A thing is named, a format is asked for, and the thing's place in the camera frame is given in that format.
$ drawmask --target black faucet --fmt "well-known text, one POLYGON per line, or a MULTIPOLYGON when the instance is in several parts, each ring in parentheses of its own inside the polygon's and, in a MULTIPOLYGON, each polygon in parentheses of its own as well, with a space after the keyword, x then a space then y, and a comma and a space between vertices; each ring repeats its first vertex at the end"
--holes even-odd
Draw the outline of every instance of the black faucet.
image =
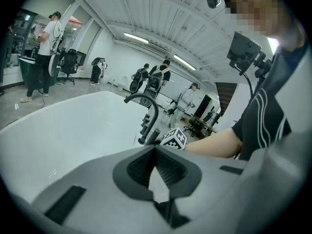
POLYGON ((145 94, 133 94, 133 95, 130 95, 128 96, 124 102, 125 103, 128 103, 129 101, 131 101, 132 99, 135 99, 135 98, 144 98, 144 99, 147 99, 154 107, 154 116, 151 120, 151 123, 149 124, 149 126, 147 127, 146 131, 144 132, 144 134, 142 135, 142 137, 138 140, 138 142, 140 144, 144 144, 145 143, 145 140, 146 140, 146 137, 147 135, 149 134, 149 132, 151 131, 152 127, 154 126, 157 118, 158 118, 158 114, 159 114, 159 109, 158 109, 158 105, 156 104, 155 100, 148 96, 148 95, 145 95, 145 94))

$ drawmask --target floor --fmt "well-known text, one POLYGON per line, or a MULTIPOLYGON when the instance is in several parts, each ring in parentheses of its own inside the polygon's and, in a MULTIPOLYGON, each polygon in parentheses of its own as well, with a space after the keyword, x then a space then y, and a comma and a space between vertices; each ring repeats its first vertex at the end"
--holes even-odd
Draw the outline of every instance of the floor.
MULTIPOLYGON (((117 88, 110 84, 98 84, 93 86, 88 80, 75 80, 75 86, 71 82, 66 82, 65 85, 54 85, 50 87, 49 97, 44 97, 39 94, 38 91, 33 93, 33 101, 29 103, 20 103, 20 98, 26 96, 27 88, 25 86, 18 86, 5 90, 5 94, 0 97, 0 129, 3 129, 8 124, 24 117, 42 107, 47 107, 54 103, 86 95, 96 93, 100 91, 111 91, 122 97, 128 96, 130 93, 127 91, 119 92, 117 88)), ((150 110, 151 118, 153 117, 153 111, 150 110)), ((168 123, 170 117, 163 113, 163 109, 159 108, 159 115, 153 129, 158 128, 161 131, 160 136, 166 134, 170 129, 168 123)), ((185 124, 181 121, 176 127, 183 129, 185 124)), ((198 140, 195 137, 191 137, 188 132, 185 133, 187 137, 187 143, 198 140)))

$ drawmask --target sneaker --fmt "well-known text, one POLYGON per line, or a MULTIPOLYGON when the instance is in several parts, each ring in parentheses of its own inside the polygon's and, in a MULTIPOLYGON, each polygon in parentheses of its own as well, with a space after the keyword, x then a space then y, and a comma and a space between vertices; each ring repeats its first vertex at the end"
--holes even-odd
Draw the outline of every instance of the sneaker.
POLYGON ((24 102, 31 102, 33 99, 31 98, 31 97, 24 97, 24 98, 21 98, 20 99, 20 101, 22 102, 22 103, 24 103, 24 102))

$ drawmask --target white bathtub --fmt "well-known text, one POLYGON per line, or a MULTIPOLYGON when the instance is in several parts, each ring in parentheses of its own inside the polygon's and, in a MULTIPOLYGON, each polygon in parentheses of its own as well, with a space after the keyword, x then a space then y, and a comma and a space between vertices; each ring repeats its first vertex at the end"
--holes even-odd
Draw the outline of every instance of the white bathtub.
POLYGON ((140 146, 147 108, 104 91, 65 100, 0 131, 0 174, 31 203, 51 183, 94 158, 140 146))

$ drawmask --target white ceiling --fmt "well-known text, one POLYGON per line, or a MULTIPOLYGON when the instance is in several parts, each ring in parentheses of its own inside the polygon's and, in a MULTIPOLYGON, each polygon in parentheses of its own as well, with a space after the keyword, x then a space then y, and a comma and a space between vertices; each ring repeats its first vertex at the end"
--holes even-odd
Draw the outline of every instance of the white ceiling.
MULTIPOLYGON (((272 57, 267 39, 248 31, 242 22, 227 14, 223 1, 216 9, 210 9, 206 0, 85 1, 114 33, 116 42, 170 58, 177 54, 197 70, 192 72, 183 64, 181 69, 213 87, 214 82, 246 83, 226 58, 235 31, 243 31, 253 38, 262 46, 262 51, 272 57), (129 40, 124 32, 143 37, 152 45, 144 47, 129 40)), ((255 70, 251 67, 247 71, 253 83, 255 70)))

